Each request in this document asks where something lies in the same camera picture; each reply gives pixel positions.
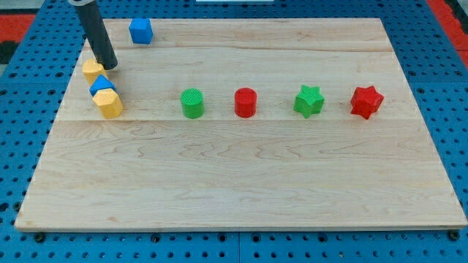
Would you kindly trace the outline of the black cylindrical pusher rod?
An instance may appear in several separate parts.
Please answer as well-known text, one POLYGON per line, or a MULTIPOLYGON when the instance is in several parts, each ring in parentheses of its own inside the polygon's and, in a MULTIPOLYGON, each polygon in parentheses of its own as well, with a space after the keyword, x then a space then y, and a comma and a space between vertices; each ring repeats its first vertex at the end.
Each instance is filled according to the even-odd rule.
POLYGON ((118 59, 105 28, 96 0, 68 0, 75 8, 97 63, 105 70, 114 69, 118 59))

